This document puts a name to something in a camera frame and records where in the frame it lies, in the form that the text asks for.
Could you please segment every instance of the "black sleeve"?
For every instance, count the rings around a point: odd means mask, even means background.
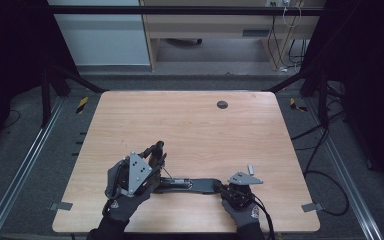
[[[129,221],[123,222],[103,217],[99,227],[90,231],[86,240],[123,240],[127,224]]]
[[[241,240],[264,240],[259,222],[242,226],[238,228],[237,233]]]

